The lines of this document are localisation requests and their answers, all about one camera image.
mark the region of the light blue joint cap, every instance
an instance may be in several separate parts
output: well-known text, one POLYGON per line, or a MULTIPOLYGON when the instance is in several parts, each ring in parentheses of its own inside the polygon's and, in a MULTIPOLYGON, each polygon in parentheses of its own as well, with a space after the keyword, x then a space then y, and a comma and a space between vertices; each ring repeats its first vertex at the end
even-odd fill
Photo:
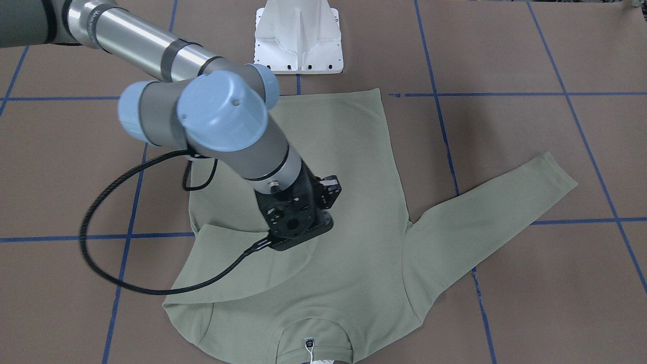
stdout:
POLYGON ((128 86, 119 97, 117 107, 119 121, 126 132, 135 139, 151 144, 152 142, 148 140, 142 129, 142 122, 139 117, 139 100, 146 86, 153 82, 155 81, 141 81, 128 86))
POLYGON ((263 85, 265 85, 265 105, 268 110, 271 110, 276 103, 279 102, 279 96, 281 96, 281 87, 279 87, 279 80, 276 78, 276 75, 266 66, 260 64, 252 64, 254 68, 261 75, 263 80, 263 85))
POLYGON ((267 129, 267 107, 237 74, 216 71, 191 81, 177 102, 186 133, 218 152, 235 152, 254 144, 267 129))

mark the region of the long sleeve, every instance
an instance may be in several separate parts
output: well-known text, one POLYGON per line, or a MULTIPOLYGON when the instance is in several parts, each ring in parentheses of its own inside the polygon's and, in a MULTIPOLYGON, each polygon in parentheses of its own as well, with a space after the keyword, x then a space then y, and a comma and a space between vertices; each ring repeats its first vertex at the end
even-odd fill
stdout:
POLYGON ((424 317, 436 297, 564 197, 577 183, 544 153, 426 211, 404 239, 403 276, 424 317))

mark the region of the black cable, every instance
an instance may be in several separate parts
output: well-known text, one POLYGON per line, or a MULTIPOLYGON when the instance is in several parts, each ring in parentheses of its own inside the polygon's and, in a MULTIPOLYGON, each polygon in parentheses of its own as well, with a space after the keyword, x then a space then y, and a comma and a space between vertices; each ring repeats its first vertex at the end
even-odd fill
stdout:
POLYGON ((191 173, 192 164, 193 164, 193 161, 187 161, 186 168, 184 169, 184 176, 182 177, 182 189, 187 192, 201 190, 204 187, 207 187, 209 183, 211 183, 211 180, 214 179, 215 170, 218 167, 218 160, 214 159, 214 167, 211 169, 211 174, 209 175, 209 178, 206 180, 206 182, 196 187, 191 187, 186 184, 187 180, 189 180, 189 173, 191 173))
POLYGON ((145 163, 142 163, 141 165, 138 165, 128 172, 122 174, 119 178, 117 178, 114 182, 112 182, 108 187, 105 188, 103 192, 95 199, 93 204, 90 206, 90 208, 87 210, 85 213, 85 217, 83 218, 83 221, 81 222, 81 229, 79 232, 79 244, 81 246, 81 254, 83 255, 83 259, 85 259, 85 262, 87 265, 99 276, 101 276, 103 279, 108 280, 109 282, 112 282, 113 284, 116 284, 117 286, 123 287, 127 290, 139 292, 139 293, 145 293, 147 295, 176 295, 178 293, 185 293, 189 291, 195 291, 203 287, 207 287, 208 285, 216 282, 217 280, 223 278, 225 275, 229 274, 240 262, 245 259, 248 255, 259 251, 261 249, 266 248, 267 246, 270 245, 270 240, 267 238, 261 239, 254 243, 251 247, 249 247, 247 250, 243 251, 243 254, 241 254, 238 259, 236 259, 231 265, 229 265, 224 271, 222 271, 220 274, 215 276, 214 278, 211 278, 209 280, 206 280, 202 283, 194 284, 193 286, 188 286, 188 287, 183 287, 183 288, 174 288, 171 290, 150 290, 147 288, 142 288, 135 286, 130 283, 126 283, 123 280, 120 280, 118 278, 115 278, 111 276, 110 274, 106 273, 104 270, 99 268, 99 266, 94 263, 94 260, 90 257, 90 253, 87 250, 87 229, 88 225, 90 224, 90 220, 92 219, 92 216, 94 215, 94 212, 97 210, 99 205, 114 191, 119 185, 121 185, 123 182, 125 182, 127 179, 130 177, 133 177, 135 174, 138 174, 139 172, 154 166, 158 163, 161 163, 167 159, 171 159, 173 157, 178 157, 180 155, 191 155, 193 154, 192 151, 190 150, 178 150, 176 152, 170 152, 166 154, 162 154, 159 157, 153 158, 150 161, 147 161, 145 163))

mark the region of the mounting bolt hole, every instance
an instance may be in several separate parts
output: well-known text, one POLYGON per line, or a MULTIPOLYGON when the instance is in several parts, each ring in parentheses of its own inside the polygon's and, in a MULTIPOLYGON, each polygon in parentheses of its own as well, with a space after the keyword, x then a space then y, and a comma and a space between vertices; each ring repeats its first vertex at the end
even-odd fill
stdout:
POLYGON ((297 219, 291 219, 287 222, 287 228, 290 230, 295 230, 297 227, 299 227, 299 220, 297 219))

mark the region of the neckline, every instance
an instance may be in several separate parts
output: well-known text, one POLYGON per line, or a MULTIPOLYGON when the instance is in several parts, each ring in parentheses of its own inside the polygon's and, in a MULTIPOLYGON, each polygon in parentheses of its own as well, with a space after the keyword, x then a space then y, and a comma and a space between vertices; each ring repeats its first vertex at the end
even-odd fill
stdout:
POLYGON ((350 320, 346 319, 341 313, 328 308, 309 308, 296 312, 287 312, 277 318, 274 329, 270 333, 267 348, 267 363, 276 364, 279 343, 283 336, 283 331, 290 325, 306 319, 324 319, 337 323, 346 332, 346 335, 348 335, 353 357, 361 357, 361 354, 364 352, 364 342, 350 320))

